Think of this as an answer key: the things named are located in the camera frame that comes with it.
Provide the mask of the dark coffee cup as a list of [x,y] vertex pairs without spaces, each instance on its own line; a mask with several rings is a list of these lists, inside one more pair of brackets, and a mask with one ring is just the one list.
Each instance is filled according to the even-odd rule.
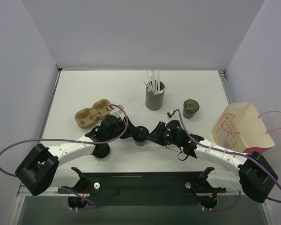
[[138,139],[138,140],[134,140],[135,144],[138,146],[144,146],[147,143],[146,139]]
[[200,109],[200,105],[193,99],[188,99],[183,103],[183,116],[190,119]]

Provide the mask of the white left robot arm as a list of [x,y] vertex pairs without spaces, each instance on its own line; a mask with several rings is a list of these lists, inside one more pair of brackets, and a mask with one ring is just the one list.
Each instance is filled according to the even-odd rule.
[[104,158],[110,152],[108,141],[136,138],[140,127],[131,121],[113,115],[106,116],[99,126],[78,139],[77,142],[45,147],[37,144],[28,153],[15,171],[16,177],[33,196],[51,187],[70,187],[74,192],[82,192],[86,187],[82,174],[73,169],[62,169],[61,165],[82,156],[92,155]]

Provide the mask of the beige pink paper bag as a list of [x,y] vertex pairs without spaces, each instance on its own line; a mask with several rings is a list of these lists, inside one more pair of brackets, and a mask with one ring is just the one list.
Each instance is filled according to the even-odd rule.
[[268,130],[261,118],[273,112],[259,113],[251,102],[228,105],[212,129],[214,142],[236,152],[264,153],[275,146],[269,133],[281,129]]

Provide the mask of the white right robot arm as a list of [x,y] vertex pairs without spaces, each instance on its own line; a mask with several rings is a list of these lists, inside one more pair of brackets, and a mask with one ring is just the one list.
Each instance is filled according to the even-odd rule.
[[263,203],[278,180],[262,154],[256,151],[251,154],[239,153],[215,145],[199,135],[188,133],[178,120],[159,122],[146,139],[161,146],[173,144],[187,156],[223,167],[223,171],[213,169],[199,178],[198,185],[203,191],[212,188],[232,189]]

